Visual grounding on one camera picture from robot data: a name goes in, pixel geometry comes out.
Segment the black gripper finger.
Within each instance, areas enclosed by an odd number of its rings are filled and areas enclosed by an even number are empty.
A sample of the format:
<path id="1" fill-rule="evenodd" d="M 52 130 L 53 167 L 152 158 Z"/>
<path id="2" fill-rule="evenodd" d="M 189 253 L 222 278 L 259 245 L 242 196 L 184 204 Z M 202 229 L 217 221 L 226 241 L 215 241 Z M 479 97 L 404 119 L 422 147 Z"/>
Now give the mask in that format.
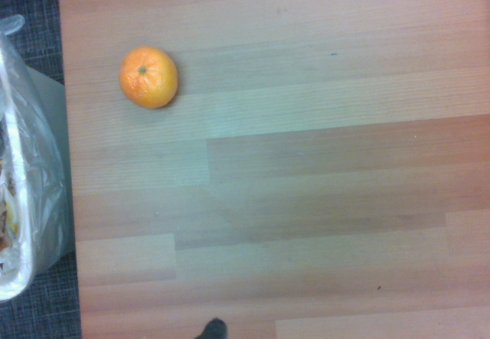
<path id="1" fill-rule="evenodd" d="M 227 325 L 220 318 L 214 318 L 195 339 L 227 339 Z"/>

